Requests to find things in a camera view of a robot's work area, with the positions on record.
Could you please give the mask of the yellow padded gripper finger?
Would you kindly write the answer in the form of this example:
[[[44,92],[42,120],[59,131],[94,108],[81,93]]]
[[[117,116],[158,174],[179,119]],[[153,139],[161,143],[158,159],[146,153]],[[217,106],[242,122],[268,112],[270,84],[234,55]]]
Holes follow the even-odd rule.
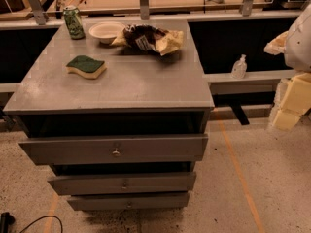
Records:
[[[286,39],[288,32],[285,31],[266,44],[264,51],[272,55],[278,55],[285,52]]]

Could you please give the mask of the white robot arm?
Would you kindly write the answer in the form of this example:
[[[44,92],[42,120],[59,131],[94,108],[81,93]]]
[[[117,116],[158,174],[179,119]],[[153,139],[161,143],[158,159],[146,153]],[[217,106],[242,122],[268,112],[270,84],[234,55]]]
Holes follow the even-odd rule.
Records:
[[[296,71],[311,71],[311,4],[309,4],[290,29],[269,42],[264,51],[282,53],[287,66]]]

